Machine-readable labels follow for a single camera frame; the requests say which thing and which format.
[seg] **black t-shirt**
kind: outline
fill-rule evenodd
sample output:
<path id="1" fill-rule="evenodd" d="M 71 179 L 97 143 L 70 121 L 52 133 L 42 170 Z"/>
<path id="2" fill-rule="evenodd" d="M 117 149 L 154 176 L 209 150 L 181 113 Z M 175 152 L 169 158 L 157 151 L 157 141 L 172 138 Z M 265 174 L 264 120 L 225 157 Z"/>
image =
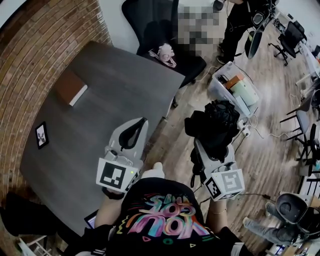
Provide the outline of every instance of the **black t-shirt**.
<path id="1" fill-rule="evenodd" d="M 187 186 L 162 178 L 139 180 L 127 193 L 114 226 L 86 228 L 67 255 L 82 251 L 99 255 L 145 252 L 190 252 L 211 255 L 251 255 L 241 241 L 224 228 L 215 235 L 206 227 L 194 193 Z"/>

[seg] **brick wall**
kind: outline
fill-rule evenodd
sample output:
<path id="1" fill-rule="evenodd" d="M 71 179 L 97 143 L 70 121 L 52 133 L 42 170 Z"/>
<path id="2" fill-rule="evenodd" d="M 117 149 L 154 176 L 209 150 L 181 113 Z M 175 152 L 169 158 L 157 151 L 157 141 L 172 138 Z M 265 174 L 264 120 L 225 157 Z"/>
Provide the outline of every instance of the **brick wall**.
<path id="1" fill-rule="evenodd" d="M 50 88 L 90 40 L 111 44 L 98 0 L 28 0 L 1 28 L 0 200 L 8 191 L 26 191 L 19 166 L 31 126 Z"/>

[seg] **dark gray table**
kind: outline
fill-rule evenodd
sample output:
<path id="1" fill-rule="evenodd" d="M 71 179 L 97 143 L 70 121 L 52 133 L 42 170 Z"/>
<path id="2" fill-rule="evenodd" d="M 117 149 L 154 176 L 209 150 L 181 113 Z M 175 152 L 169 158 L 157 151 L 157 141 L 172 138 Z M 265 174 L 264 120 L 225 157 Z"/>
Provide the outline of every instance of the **dark gray table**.
<path id="1" fill-rule="evenodd" d="M 20 170 L 41 201 L 79 235 L 102 202 L 98 160 L 115 128 L 149 121 L 148 139 L 166 116 L 184 76 L 115 47 L 87 44 L 68 67 L 88 89 L 73 107 L 51 90 L 37 114 Z M 35 128 L 46 122 L 49 144 L 38 149 Z"/>

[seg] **power strip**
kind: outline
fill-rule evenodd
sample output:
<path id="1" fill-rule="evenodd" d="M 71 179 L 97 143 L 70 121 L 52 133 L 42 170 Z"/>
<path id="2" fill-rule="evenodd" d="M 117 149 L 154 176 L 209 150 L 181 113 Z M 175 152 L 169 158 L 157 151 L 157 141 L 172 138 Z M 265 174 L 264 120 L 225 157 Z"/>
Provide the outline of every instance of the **power strip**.
<path id="1" fill-rule="evenodd" d="M 250 132 L 248 126 L 245 124 L 245 122 L 242 119 L 238 121 L 237 125 L 238 125 L 238 128 L 240 129 L 240 131 L 242 132 L 242 134 L 245 137 L 249 137 L 250 136 L 251 132 Z"/>

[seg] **colorful graphic print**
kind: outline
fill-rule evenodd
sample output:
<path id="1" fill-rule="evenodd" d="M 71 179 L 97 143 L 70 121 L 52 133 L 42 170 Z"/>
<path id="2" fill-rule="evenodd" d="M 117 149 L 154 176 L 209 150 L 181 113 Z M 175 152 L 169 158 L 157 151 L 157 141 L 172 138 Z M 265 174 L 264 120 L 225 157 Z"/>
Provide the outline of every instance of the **colorful graphic print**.
<path id="1" fill-rule="evenodd" d="M 130 217 L 125 225 L 127 229 L 130 228 L 128 234 L 141 233 L 146 225 L 152 222 L 147 233 L 150 237 L 157 238 L 165 234 L 177 236 L 177 239 L 188 239 L 192 232 L 196 232 L 199 236 L 210 235 L 208 230 L 197 221 L 196 209 L 186 196 L 149 194 L 145 195 L 145 198 L 143 206 L 142 203 L 133 203 L 132 208 L 128 210 L 130 212 L 130 210 L 139 209 L 139 213 Z M 117 234 L 122 233 L 122 226 L 123 224 L 119 227 Z"/>

